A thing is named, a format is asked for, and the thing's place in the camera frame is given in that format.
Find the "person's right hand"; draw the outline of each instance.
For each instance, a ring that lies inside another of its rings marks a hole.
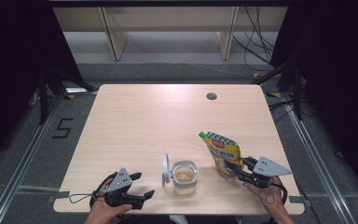
[[[273,177],[273,183],[277,185],[282,184],[281,180],[276,176]],[[282,192],[280,188],[270,186],[266,189],[260,189],[255,185],[246,182],[242,185],[258,197],[266,211],[272,215],[278,223],[295,223],[283,206]]]

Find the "wooden tabletop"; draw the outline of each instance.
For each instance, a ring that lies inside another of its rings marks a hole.
[[[209,100],[210,92],[217,99]],[[257,85],[113,84],[98,92],[60,191],[91,193],[108,175],[125,167],[130,174],[142,173],[129,194],[156,191],[142,210],[128,214],[266,214],[238,179],[226,181],[217,173],[199,132],[236,141],[243,157],[265,156],[291,169]],[[194,194],[176,194],[173,182],[162,187],[163,153],[168,153],[171,167],[177,161],[196,163],[199,181]],[[299,196],[292,175],[282,176],[282,182],[289,196]],[[57,199],[54,209],[88,212],[89,200]],[[292,215],[304,212],[302,203],[288,200],[285,207]]]

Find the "table hole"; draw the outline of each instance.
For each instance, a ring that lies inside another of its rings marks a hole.
[[[208,98],[208,100],[215,100],[217,98],[217,95],[214,92],[209,92],[208,94],[206,94],[206,98]]]

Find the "food pouch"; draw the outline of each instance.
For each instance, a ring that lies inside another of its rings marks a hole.
[[[236,175],[234,171],[228,169],[225,160],[233,164],[238,164],[243,168],[240,147],[236,142],[217,133],[200,132],[199,136],[204,140],[216,164],[217,172],[226,179],[232,179]]]

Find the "person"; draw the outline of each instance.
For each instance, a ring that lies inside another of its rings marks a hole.
[[[113,179],[107,180],[104,183],[102,189],[106,189],[106,187],[112,181]],[[276,176],[273,177],[273,182],[279,185],[282,183],[281,180]],[[267,189],[260,189],[249,183],[243,183],[242,185],[258,197],[266,211],[275,219],[277,223],[295,223],[287,213],[286,208],[283,206],[282,192],[279,188],[271,186]],[[97,196],[97,200],[89,210],[85,224],[110,224],[112,223],[114,217],[132,209],[130,204],[122,204],[118,207],[110,207],[104,201],[103,195],[101,193],[99,193]]]

